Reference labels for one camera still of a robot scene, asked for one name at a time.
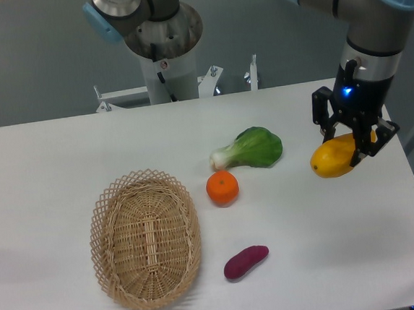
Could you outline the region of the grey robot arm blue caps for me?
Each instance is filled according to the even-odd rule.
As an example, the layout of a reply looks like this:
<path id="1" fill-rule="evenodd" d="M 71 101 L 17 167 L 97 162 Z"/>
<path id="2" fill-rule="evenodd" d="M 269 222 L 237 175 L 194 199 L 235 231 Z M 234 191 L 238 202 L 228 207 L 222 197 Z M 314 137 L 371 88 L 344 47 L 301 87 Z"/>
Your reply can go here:
<path id="1" fill-rule="evenodd" d="M 312 117 L 325 141 L 349 126 L 349 166 L 377 154 L 398 131 L 381 109 L 414 19 L 414 0 L 288 0 L 349 24 L 333 88 L 312 96 Z M 90 0 L 86 19 L 105 40 L 123 40 L 145 68 L 152 103 L 196 98 L 193 51 L 202 35 L 197 12 L 180 0 Z"/>

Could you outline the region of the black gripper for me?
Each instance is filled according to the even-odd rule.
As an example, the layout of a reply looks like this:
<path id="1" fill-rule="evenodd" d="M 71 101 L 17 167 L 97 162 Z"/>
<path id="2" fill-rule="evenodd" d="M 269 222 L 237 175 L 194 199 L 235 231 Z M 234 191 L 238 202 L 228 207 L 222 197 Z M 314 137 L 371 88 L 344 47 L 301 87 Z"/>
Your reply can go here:
<path id="1" fill-rule="evenodd" d="M 395 122 L 381 118 L 381 108 L 393 77 L 378 81 L 357 79 L 355 71 L 358 67 L 355 59 L 340 66 L 333 90 L 322 86 L 311 98 L 313 122 L 320 127 L 323 142 L 335 137 L 339 123 L 352 128 L 355 147 L 351 167 L 356 167 L 366 156 L 375 156 L 400 130 Z M 362 118 L 371 125 L 354 123 L 353 119 L 359 121 Z"/>

